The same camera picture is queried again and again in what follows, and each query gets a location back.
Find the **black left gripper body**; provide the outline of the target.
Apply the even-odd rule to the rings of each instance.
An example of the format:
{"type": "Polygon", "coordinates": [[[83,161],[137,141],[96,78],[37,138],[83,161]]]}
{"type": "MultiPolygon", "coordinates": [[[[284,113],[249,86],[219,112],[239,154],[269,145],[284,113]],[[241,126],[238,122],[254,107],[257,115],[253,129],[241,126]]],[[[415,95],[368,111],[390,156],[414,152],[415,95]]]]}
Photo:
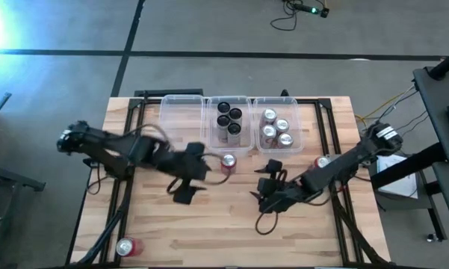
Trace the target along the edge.
{"type": "Polygon", "coordinates": [[[191,156],[185,150],[171,150],[167,143],[155,144],[155,169],[181,179],[205,180],[205,174],[199,173],[191,165],[191,156]]]}

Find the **black power strip green light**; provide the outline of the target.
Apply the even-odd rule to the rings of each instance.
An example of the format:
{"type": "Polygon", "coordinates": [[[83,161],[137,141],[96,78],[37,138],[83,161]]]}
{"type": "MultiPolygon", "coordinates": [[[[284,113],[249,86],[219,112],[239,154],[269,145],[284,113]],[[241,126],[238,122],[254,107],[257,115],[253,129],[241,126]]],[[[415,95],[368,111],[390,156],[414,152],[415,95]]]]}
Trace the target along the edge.
{"type": "Polygon", "coordinates": [[[290,11],[291,14],[296,14],[297,12],[306,12],[314,15],[319,15],[322,18],[327,18],[329,14],[329,8],[325,5],[322,0],[316,1],[320,7],[315,7],[303,3],[303,0],[283,0],[285,11],[290,11]]]}

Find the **black aluminium table frame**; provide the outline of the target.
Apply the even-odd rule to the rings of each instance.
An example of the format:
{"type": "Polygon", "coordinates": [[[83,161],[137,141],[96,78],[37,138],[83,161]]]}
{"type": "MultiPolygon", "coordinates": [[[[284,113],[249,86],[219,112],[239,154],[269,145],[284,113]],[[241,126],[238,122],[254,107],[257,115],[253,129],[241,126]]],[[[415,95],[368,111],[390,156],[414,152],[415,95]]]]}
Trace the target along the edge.
{"type": "MultiPolygon", "coordinates": [[[[159,124],[164,97],[143,95],[110,99],[103,129],[121,135],[140,134],[166,138],[159,124]]],[[[262,214],[257,191],[263,168],[274,158],[290,178],[306,170],[322,155],[340,155],[359,142],[347,97],[295,98],[303,131],[303,149],[297,154],[268,155],[256,146],[238,154],[217,152],[207,142],[206,102],[203,121],[205,160],[211,168],[189,205],[173,202],[167,188],[173,176],[132,167],[131,175],[113,180],[104,170],[91,179],[101,180],[95,195],[85,194],[75,237],[66,264],[82,268],[361,268],[384,265],[388,258],[382,224],[370,183],[337,182],[308,203],[297,203],[279,214],[262,214]],[[236,171],[225,175],[224,155],[237,158],[236,171]],[[116,253],[121,238],[143,242],[139,256],[116,253]]]]}

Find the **white paper sheet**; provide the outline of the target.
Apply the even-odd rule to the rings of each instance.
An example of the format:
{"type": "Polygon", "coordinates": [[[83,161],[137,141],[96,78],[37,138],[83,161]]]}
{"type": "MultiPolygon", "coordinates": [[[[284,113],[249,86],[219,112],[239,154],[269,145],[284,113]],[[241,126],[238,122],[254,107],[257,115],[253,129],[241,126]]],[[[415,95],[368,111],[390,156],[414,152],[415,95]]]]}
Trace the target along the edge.
{"type": "MultiPolygon", "coordinates": [[[[385,169],[398,164],[402,161],[406,160],[406,157],[399,155],[390,155],[390,156],[378,156],[377,157],[377,172],[380,173],[385,169]]],[[[397,180],[396,182],[392,182],[391,184],[385,185],[383,187],[378,188],[379,192],[383,192],[386,194],[394,194],[401,197],[408,197],[412,199],[418,198],[418,186],[416,174],[413,173],[409,176],[405,176],[402,179],[397,180]]]]}

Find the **black diagonal stand bar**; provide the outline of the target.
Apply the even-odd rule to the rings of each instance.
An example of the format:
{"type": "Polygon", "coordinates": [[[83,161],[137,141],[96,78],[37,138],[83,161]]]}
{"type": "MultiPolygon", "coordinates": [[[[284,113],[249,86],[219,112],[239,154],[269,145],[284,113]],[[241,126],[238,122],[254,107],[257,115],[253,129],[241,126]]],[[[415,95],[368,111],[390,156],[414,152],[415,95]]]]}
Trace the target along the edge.
{"type": "Polygon", "coordinates": [[[432,164],[445,161],[446,154],[440,143],[423,149],[422,151],[408,157],[407,159],[394,164],[371,177],[373,189],[396,182],[408,175],[430,167],[432,164]]]}

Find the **black cylindrical pole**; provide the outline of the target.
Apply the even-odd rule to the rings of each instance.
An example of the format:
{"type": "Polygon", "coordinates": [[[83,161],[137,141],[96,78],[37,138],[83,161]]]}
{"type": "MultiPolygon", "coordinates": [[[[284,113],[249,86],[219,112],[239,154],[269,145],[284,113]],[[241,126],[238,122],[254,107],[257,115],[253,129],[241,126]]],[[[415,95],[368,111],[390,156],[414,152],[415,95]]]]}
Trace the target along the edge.
{"type": "Polygon", "coordinates": [[[449,56],[447,56],[436,67],[427,69],[427,74],[434,80],[443,79],[447,72],[449,72],[449,56]]]}

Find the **clear plastic bin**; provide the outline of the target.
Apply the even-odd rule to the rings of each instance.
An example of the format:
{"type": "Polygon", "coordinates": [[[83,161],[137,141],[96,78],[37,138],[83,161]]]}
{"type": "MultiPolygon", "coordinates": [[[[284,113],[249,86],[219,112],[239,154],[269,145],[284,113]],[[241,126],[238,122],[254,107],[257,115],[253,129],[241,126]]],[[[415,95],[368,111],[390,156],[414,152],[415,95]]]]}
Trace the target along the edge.
{"type": "Polygon", "coordinates": [[[160,104],[160,127],[175,144],[201,141],[204,110],[205,99],[201,95],[166,95],[160,104]]]}
{"type": "Polygon", "coordinates": [[[234,152],[244,154],[255,146],[252,127],[251,101],[247,96],[212,96],[206,102],[206,123],[207,142],[210,149],[217,152],[234,152]],[[238,147],[229,146],[228,143],[221,143],[217,138],[217,104],[228,102],[232,108],[242,110],[242,118],[239,121],[231,120],[231,123],[238,123],[241,126],[241,143],[238,147]]]}
{"type": "Polygon", "coordinates": [[[258,97],[253,101],[253,127],[255,129],[256,146],[258,150],[263,154],[268,155],[287,155],[297,154],[303,149],[303,131],[301,127],[301,119],[298,111],[298,104],[295,98],[281,96],[281,97],[258,97]],[[265,108],[272,108],[277,113],[277,119],[286,119],[290,124],[288,130],[294,143],[291,148],[278,149],[276,147],[276,138],[273,145],[269,149],[263,149],[260,144],[260,119],[261,114],[265,108]]]}

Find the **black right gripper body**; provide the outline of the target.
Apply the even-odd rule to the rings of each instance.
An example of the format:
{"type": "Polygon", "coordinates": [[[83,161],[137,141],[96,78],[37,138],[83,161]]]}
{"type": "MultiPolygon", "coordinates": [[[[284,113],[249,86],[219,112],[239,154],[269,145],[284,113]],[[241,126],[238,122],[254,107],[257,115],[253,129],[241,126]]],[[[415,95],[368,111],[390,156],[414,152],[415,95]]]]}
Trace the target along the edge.
{"type": "Polygon", "coordinates": [[[287,182],[281,179],[259,179],[259,193],[267,199],[264,214],[287,211],[296,203],[310,201],[310,193],[303,187],[301,180],[309,172],[301,173],[298,177],[287,182]]]}

